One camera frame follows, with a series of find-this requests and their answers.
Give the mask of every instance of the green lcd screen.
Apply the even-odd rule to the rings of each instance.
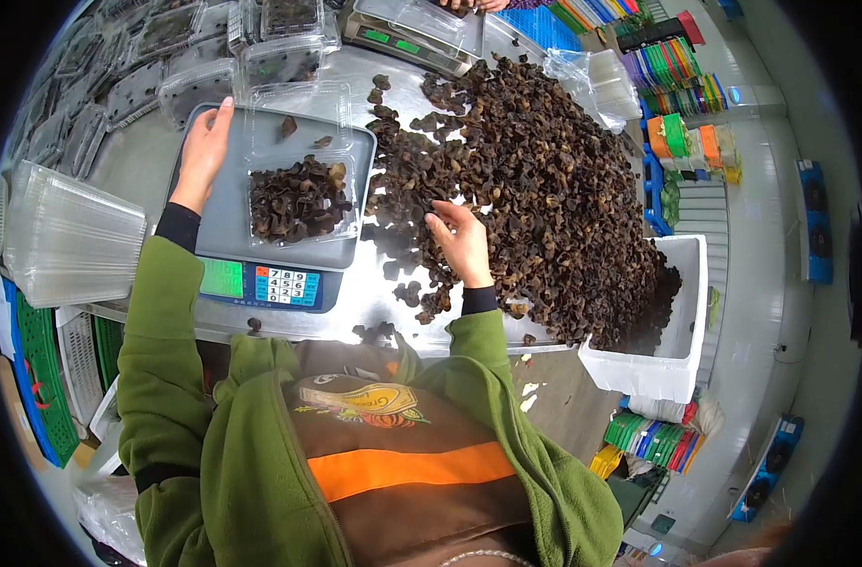
[[[380,32],[376,32],[374,30],[365,30],[365,37],[368,39],[373,39],[380,43],[387,43],[390,41],[390,36],[387,34],[381,34]]]
[[[418,52],[418,45],[412,45],[411,43],[406,43],[403,40],[399,40],[398,42],[396,42],[396,47],[399,47],[400,49],[411,53]]]
[[[242,297],[242,264],[224,259],[203,258],[204,279],[201,281],[201,293],[207,293],[225,298]]]

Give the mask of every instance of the green fleece jacket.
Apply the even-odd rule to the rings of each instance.
[[[145,485],[135,512],[148,564],[351,565],[282,397],[284,384],[304,378],[289,342],[234,337],[230,377],[211,411],[194,334],[203,270],[187,250],[149,238],[119,353],[119,457]],[[447,330],[450,357],[424,370],[398,336],[394,379],[493,429],[528,495],[540,565],[609,565],[623,531],[617,501],[519,409],[501,312],[464,316]]]

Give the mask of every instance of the person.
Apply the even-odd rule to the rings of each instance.
[[[440,6],[450,6],[458,10],[460,6],[478,7],[485,12],[501,10],[531,10],[539,6],[553,4],[554,0],[439,0]]]
[[[148,564],[610,564],[619,506],[520,410],[468,209],[434,201],[426,218],[465,285],[448,358],[425,368],[398,333],[398,350],[236,335],[211,409],[193,252],[232,116],[230,97],[188,131],[119,353],[119,458]]]

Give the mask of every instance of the orange stripe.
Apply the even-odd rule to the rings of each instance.
[[[496,441],[446,453],[358,449],[309,459],[308,466],[327,502],[399,484],[476,484],[516,474]]]

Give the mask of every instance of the necklace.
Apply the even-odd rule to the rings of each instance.
[[[439,567],[450,567],[450,565],[456,563],[457,561],[461,561],[466,557],[480,557],[482,555],[487,555],[490,557],[503,557],[504,559],[508,559],[514,563],[518,563],[522,567],[535,567],[534,563],[530,561],[525,561],[524,559],[519,557],[519,555],[514,555],[513,553],[508,553],[506,551],[496,549],[479,549],[474,551],[466,551],[464,553],[460,553],[459,555],[454,555],[450,559],[441,563]]]

